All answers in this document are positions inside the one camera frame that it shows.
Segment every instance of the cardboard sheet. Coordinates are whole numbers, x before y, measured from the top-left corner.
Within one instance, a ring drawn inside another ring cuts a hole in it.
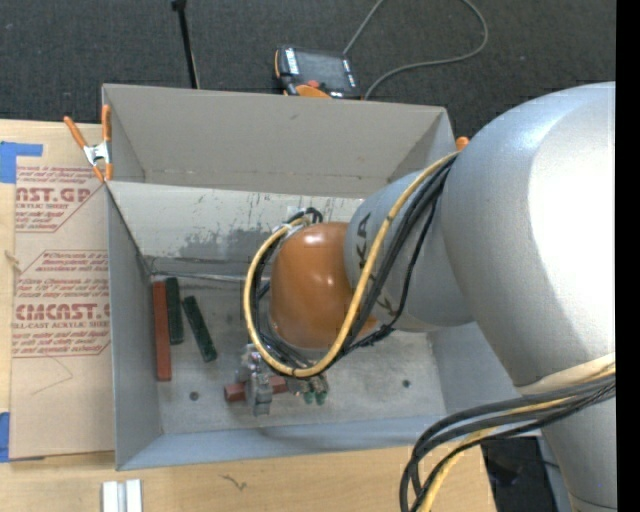
[[[99,141],[99,126],[80,129]],[[9,457],[112,449],[104,189],[63,123],[2,121],[0,141]]]

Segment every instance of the small mechanical part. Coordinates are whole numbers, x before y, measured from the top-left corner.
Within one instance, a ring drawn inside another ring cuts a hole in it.
[[[167,293],[164,281],[155,281],[152,287],[154,336],[156,341],[156,377],[159,381],[167,382],[171,380]]]
[[[329,383],[324,374],[311,377],[310,379],[311,389],[315,395],[315,400],[318,405],[322,405],[327,400],[329,394]]]
[[[272,375],[269,377],[269,384],[271,385],[272,393],[274,395],[280,393],[286,393],[289,391],[284,378],[279,375]],[[244,402],[247,399],[245,391],[246,381],[234,382],[233,384],[227,384],[224,387],[224,399],[227,402]]]
[[[187,315],[196,342],[198,343],[202,359],[205,363],[213,361],[218,357],[218,352],[213,346],[213,340],[209,334],[209,329],[207,329],[207,324],[204,323],[204,318],[202,318],[202,313],[200,312],[196,298],[194,296],[185,297],[182,302],[182,307]]]
[[[167,316],[169,317],[169,341],[171,345],[179,345],[184,341],[182,310],[180,309],[180,287],[178,279],[169,277],[165,280],[167,289]]]
[[[329,394],[329,383],[324,374],[316,375],[308,380],[300,380],[294,377],[285,379],[288,390],[296,396],[302,395],[305,403],[318,405],[326,402]]]
[[[247,401],[251,405],[253,415],[269,414],[273,400],[273,389],[269,383],[269,376],[255,371],[247,381]]]

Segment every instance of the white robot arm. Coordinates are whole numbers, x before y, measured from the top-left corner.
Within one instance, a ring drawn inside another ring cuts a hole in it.
[[[368,272],[364,281],[375,300],[370,313],[379,325],[420,332],[475,321],[523,396],[606,372],[615,376],[614,159],[615,83],[576,87],[488,124],[424,177],[428,187],[407,193],[420,173],[405,176],[365,200],[331,236],[312,227],[306,241],[290,237],[274,263],[273,334],[317,364],[289,375],[318,373],[345,352],[332,345],[337,329],[331,322],[325,336],[306,321],[315,314],[326,323],[330,316],[318,307],[331,300],[318,301],[320,287],[309,283],[334,283],[346,272],[359,300],[357,283]],[[403,194],[407,200],[399,203]],[[399,204],[391,222],[389,212]],[[388,232],[375,248],[381,227]],[[403,243],[394,246],[399,234]],[[291,279],[300,259],[293,240],[302,249],[320,241],[325,249],[318,261],[339,260],[340,251],[326,250],[330,238],[338,240],[344,261],[321,269],[307,260],[305,268],[325,277]],[[380,259],[367,265],[374,250]],[[315,299],[305,313],[309,286]],[[344,297],[335,304],[339,326]],[[290,327],[292,316],[297,329]],[[366,320],[343,333],[351,337],[347,347],[358,346],[353,338],[371,329]],[[542,429],[575,511],[617,510],[615,407],[614,396]]]

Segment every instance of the cable bundle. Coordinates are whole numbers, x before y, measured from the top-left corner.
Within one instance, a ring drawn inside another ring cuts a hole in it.
[[[300,379],[319,375],[356,348],[371,345],[393,332],[393,324],[402,313],[402,308],[404,307],[413,266],[417,260],[422,242],[431,226],[433,213],[435,212],[435,202],[442,192],[444,180],[456,156],[457,153],[452,153],[422,171],[396,200],[371,245],[371,250],[367,255],[366,263],[361,271],[354,291],[353,300],[349,305],[340,332],[327,354],[315,364],[312,364],[300,356],[300,354],[297,354],[297,352],[290,347],[285,347],[283,343],[261,332],[259,324],[259,301],[266,291],[265,288],[260,291],[258,285],[262,277],[262,272],[271,256],[275,253],[278,244],[289,234],[292,227],[308,222],[305,220],[304,214],[297,218],[290,219],[290,222],[285,223],[277,229],[258,249],[247,272],[243,293],[243,309],[251,341],[267,364],[269,364],[276,373]],[[406,204],[408,204],[407,209],[399,220],[400,224],[394,234],[393,240],[390,244],[386,244],[385,238],[387,233]],[[391,267],[394,265],[407,236],[411,230],[418,225],[418,222],[424,218],[424,214],[429,206],[432,206],[432,209],[422,227],[418,243],[416,244],[407,268],[403,294],[395,318],[389,324],[380,326],[374,333],[366,338],[358,340],[357,334],[354,333],[359,333],[367,321],[367,318],[369,318],[375,302],[380,295],[380,291],[391,271]],[[383,247],[385,247],[386,252],[384,258],[381,259],[377,275],[373,278],[373,269],[382,254]]]
[[[401,511],[431,510],[442,481],[465,450],[484,441],[508,439],[546,427],[590,405],[609,400],[615,393],[614,365],[598,378],[570,388],[483,405],[444,418],[427,429],[413,448],[400,481]],[[459,438],[463,438],[462,441],[421,481],[418,465],[424,457],[437,446]],[[415,493],[411,506],[410,484]]]

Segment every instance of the black cable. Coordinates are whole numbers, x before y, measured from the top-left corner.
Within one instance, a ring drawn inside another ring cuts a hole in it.
[[[182,45],[184,47],[184,53],[187,59],[187,67],[189,68],[189,80],[191,81],[191,88],[200,89],[200,82],[198,80],[198,73],[196,71],[196,61],[193,56],[193,51],[191,50],[189,25],[187,24],[187,16],[184,12],[187,7],[187,0],[171,0],[171,7],[175,12],[178,13],[178,19],[180,21]]]
[[[603,378],[600,379],[599,381],[595,381],[594,383],[589,383],[589,384],[595,384],[597,386],[596,390],[591,392],[591,394],[587,394],[586,392],[584,393],[580,393],[579,397],[576,397],[576,400],[573,400],[569,405],[566,405],[565,407],[552,407],[551,410],[555,411],[557,409],[560,409],[558,412],[551,412],[551,413],[547,413],[545,415],[543,415],[543,418],[540,420],[536,420],[533,421],[527,425],[523,425],[523,426],[519,426],[519,427],[515,427],[513,429],[507,430],[505,432],[501,432],[498,434],[494,434],[494,435],[489,435],[489,436],[485,436],[483,438],[480,438],[476,441],[470,442],[466,445],[464,445],[461,448],[457,448],[455,449],[453,452],[451,452],[447,457],[445,457],[438,465],[436,465],[436,467],[431,471],[431,473],[429,474],[427,480],[425,481],[425,483],[422,485],[421,489],[416,492],[416,499],[414,501],[413,506],[411,507],[411,509],[409,509],[408,507],[408,499],[407,499],[407,487],[408,487],[408,478],[405,476],[407,473],[409,473],[411,471],[411,469],[407,470],[407,468],[405,468],[405,473],[403,474],[403,479],[401,480],[401,486],[400,486],[400,508],[403,512],[414,512],[416,511],[422,501],[424,501],[426,494],[428,492],[428,490],[430,489],[430,486],[433,484],[433,481],[436,477],[436,475],[438,474],[438,472],[442,469],[442,467],[453,457],[455,457],[458,453],[467,450],[473,446],[476,446],[478,444],[480,444],[481,442],[485,442],[485,441],[491,441],[491,440],[501,440],[501,439],[508,439],[508,438],[512,438],[515,437],[517,435],[526,433],[526,432],[530,432],[532,430],[537,430],[540,428],[543,428],[545,426],[548,426],[556,421],[559,421],[561,419],[564,419],[572,414],[575,414],[576,412],[590,406],[593,405],[595,403],[599,403],[605,400],[608,400],[610,398],[612,398],[613,396],[615,396],[615,375],[612,377],[607,377],[607,378]],[[506,421],[507,418],[505,417],[505,422],[503,423],[504,425],[508,424],[508,421]],[[426,455],[425,452],[417,461],[413,460],[410,461],[409,464],[407,464],[407,467],[415,467],[417,468],[417,464],[419,463],[420,460],[422,460],[422,458],[424,458],[424,456]]]
[[[480,423],[479,421],[476,421],[474,423],[466,423],[464,427],[461,427],[462,430],[452,429],[448,431],[449,433],[456,432],[457,435],[455,436],[446,435],[446,434],[438,435],[438,432],[441,432],[456,423],[460,423],[462,421],[466,421],[472,418],[488,416],[489,414],[505,413],[505,412],[512,411],[514,409],[530,407],[538,404],[552,402],[555,400],[565,400],[564,403],[560,404],[560,407],[566,407],[571,403],[573,403],[579,397],[582,397],[585,394],[594,392],[597,389],[599,389],[601,386],[611,384],[613,382],[615,382],[615,376],[609,376],[597,381],[575,385],[570,388],[550,391],[550,392],[542,393],[532,397],[521,397],[521,398],[516,398],[511,400],[505,400],[502,402],[497,402],[494,404],[482,405],[482,406],[474,407],[471,409],[467,409],[465,411],[461,411],[459,413],[452,414],[433,424],[429,429],[427,429],[420,436],[420,438],[414,444],[414,448],[412,451],[412,458],[423,457],[424,453],[431,450],[437,444],[441,444],[455,437],[460,437],[462,435],[465,435],[473,431],[482,430],[487,426],[493,426],[493,425],[488,425],[488,424],[484,424],[484,423]],[[416,472],[412,473],[411,478],[415,486],[417,473]]]
[[[358,342],[354,342],[352,345],[347,347],[347,349],[345,350],[345,355],[349,352],[352,352],[356,348],[371,346],[374,343],[377,343],[378,341],[381,341],[382,339],[386,338],[392,332],[395,331],[393,326],[398,321],[398,319],[402,316],[402,312],[404,311],[404,307],[407,301],[407,296],[409,295],[409,285],[411,283],[411,277],[413,276],[413,269],[416,265],[416,262],[418,261],[418,256],[420,255],[420,249],[422,248],[422,245],[427,236],[427,233],[431,228],[431,224],[435,216],[437,201],[438,201],[437,199],[434,201],[434,205],[431,211],[429,212],[429,217],[427,218],[427,221],[425,222],[422,228],[422,231],[420,232],[420,235],[418,237],[418,241],[416,242],[415,248],[413,250],[413,254],[411,255],[411,260],[409,261],[409,265],[407,265],[407,270],[405,272],[405,279],[402,286],[402,293],[400,296],[400,302],[399,302],[398,308],[395,311],[395,315],[393,319],[388,324],[382,325],[375,333],[370,334],[366,336],[364,339]]]
[[[498,434],[494,434],[494,435],[490,435],[490,436],[486,436],[484,438],[478,439],[476,441],[472,441],[470,442],[468,445],[465,445],[461,448],[458,448],[456,450],[454,450],[452,453],[450,453],[449,455],[447,455],[447,457],[445,457],[442,461],[440,461],[440,463],[438,463],[438,465],[436,465],[436,467],[433,469],[433,471],[431,471],[431,473],[429,474],[429,476],[427,477],[427,480],[425,481],[422,490],[420,491],[420,493],[418,494],[418,496],[416,497],[416,501],[414,503],[414,506],[411,508],[411,512],[415,512],[417,511],[418,507],[421,505],[422,501],[424,500],[424,498],[426,497],[426,494],[430,488],[430,486],[433,484],[433,481],[435,479],[435,477],[437,476],[437,474],[439,473],[439,471],[442,469],[442,467],[448,462],[448,460],[450,460],[451,458],[455,457],[458,453],[463,452],[473,446],[476,446],[484,441],[487,440],[504,440],[504,439],[509,439],[509,438],[513,438],[516,437],[520,434],[524,434],[526,432],[531,432],[532,430],[538,430],[540,428],[544,428],[546,426],[551,425],[552,423],[555,423],[557,421],[560,421],[562,419],[565,419],[583,409],[585,409],[586,407],[589,407],[591,405],[594,405],[596,403],[600,403],[606,400],[609,400],[610,398],[613,398],[615,396],[615,382],[613,384],[609,384],[607,386],[604,386],[601,390],[593,393],[592,395],[584,398],[583,400],[581,400],[579,403],[572,405],[568,408],[566,408],[565,410],[562,410],[561,412],[558,413],[554,413],[554,414],[549,414],[545,419],[534,422],[533,424],[530,425],[524,425],[524,426],[520,426],[520,427],[516,427],[513,428],[511,430],[508,430],[506,432],[501,432]]]
[[[372,287],[369,289],[367,298],[362,304],[359,314],[354,321],[352,332],[345,341],[342,355],[350,352],[350,347],[357,339],[358,333],[362,330],[362,327],[369,318],[369,315],[371,314],[371,311],[373,310],[375,303],[380,296],[380,292],[382,291],[382,288],[387,278],[389,277],[389,274],[391,273],[391,268],[395,264],[396,258],[400,253],[400,250],[402,249],[407,236],[415,227],[415,224],[421,218],[426,208],[442,192],[442,188],[440,185],[444,184],[444,180],[446,179],[446,176],[448,175],[448,172],[454,161],[455,158],[449,160],[445,165],[438,169],[438,171],[436,171],[429,180],[423,183],[416,192],[414,192],[413,198],[409,206],[407,207],[407,210],[405,211],[402,219],[400,220],[400,226],[396,230],[396,233],[390,243],[389,249],[385,253],[385,256],[375,277],[373,277],[372,279]],[[384,336],[387,336],[392,332],[389,329],[386,329],[386,331],[387,332],[382,333],[384,334]],[[382,336],[382,334],[374,333],[372,336]]]

